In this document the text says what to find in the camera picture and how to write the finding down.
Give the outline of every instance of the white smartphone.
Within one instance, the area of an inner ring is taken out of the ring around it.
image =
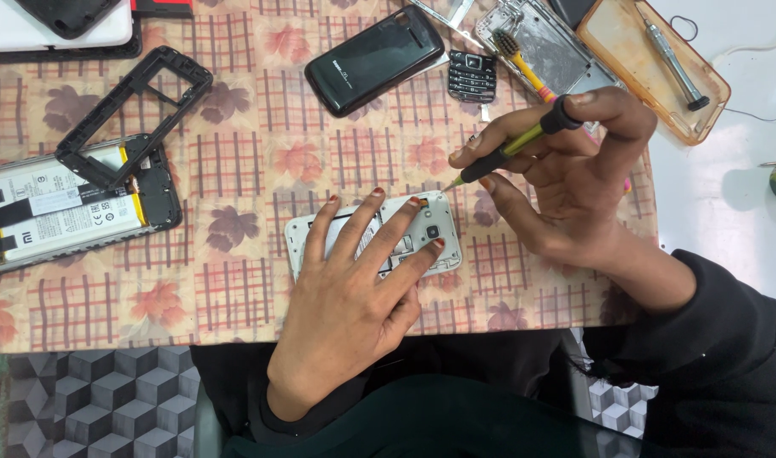
[[[459,246],[459,237],[455,233],[455,223],[453,222],[453,213],[450,208],[450,201],[447,196],[440,191],[429,193],[413,194],[419,197],[419,214],[413,219],[411,225],[405,231],[403,238],[393,249],[388,259],[385,259],[380,276],[384,278],[391,273],[406,257],[419,251],[431,240],[439,237],[445,241],[444,251],[436,260],[434,265],[423,276],[433,276],[452,271],[461,264],[461,247]],[[407,202],[410,195],[404,195],[395,199],[389,199],[382,203],[382,207],[376,212],[371,222],[362,234],[362,240],[359,242],[357,252],[354,258],[359,257],[362,250],[368,245],[373,236],[379,231],[383,224],[388,223],[390,217],[396,213],[402,205]],[[337,212],[328,228],[326,237],[326,258],[332,252],[334,242],[340,234],[342,226],[348,221],[351,214],[358,206],[345,207]],[[295,281],[300,276],[301,266],[303,264],[303,254],[306,251],[306,235],[312,228],[316,214],[294,218],[286,225],[284,234],[286,235],[286,246],[289,248],[289,264],[292,267],[292,275]]]

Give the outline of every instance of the black phone back cover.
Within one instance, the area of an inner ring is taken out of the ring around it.
[[[444,52],[419,7],[409,5],[306,66],[306,79],[335,117],[344,117],[410,78]]]
[[[16,0],[58,36],[73,40],[105,17],[119,0]]]

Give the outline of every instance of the person's left hand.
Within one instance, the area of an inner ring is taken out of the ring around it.
[[[380,280],[380,267],[419,212],[419,198],[411,197],[354,260],[382,201],[380,187],[365,198],[342,227],[328,260],[326,235],[340,208],[335,195],[312,223],[284,329],[267,369],[267,401],[281,420],[299,420],[394,350],[419,317],[415,283],[438,259],[444,240],[432,240]]]

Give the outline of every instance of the person's right hand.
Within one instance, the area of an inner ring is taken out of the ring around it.
[[[451,155],[451,165],[463,169],[490,154],[549,110],[547,104],[493,120]],[[617,240],[627,231],[616,218],[622,183],[656,129],[656,115],[616,87],[571,95],[565,110],[577,120],[599,120],[608,133],[599,147],[581,130],[545,135],[505,164],[504,169],[523,173],[534,187],[540,213],[501,175],[492,173],[480,183],[529,252],[558,263],[611,271]]]

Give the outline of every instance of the floral tablecloth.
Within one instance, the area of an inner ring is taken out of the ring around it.
[[[448,3],[433,3],[446,8]],[[0,353],[273,341],[292,276],[282,236],[329,195],[356,203],[438,189],[447,155],[480,131],[477,106],[446,93],[447,68],[404,82],[343,119],[330,117],[306,63],[401,7],[390,0],[196,0],[195,20],[146,20],[145,49],[168,45],[215,75],[211,93],[165,147],[180,226],[0,276]],[[470,28],[486,11],[476,4]],[[457,34],[436,24],[448,47]],[[0,65],[0,164],[51,154],[137,60]],[[181,83],[159,77],[165,91]],[[490,115],[536,103],[505,70]],[[102,138],[146,132],[153,97],[129,103]],[[531,188],[512,177],[527,195]],[[647,152],[619,217],[656,240]],[[477,185],[450,192],[464,262],[422,281],[412,334],[595,326],[627,319],[620,292],[590,270],[529,254]]]

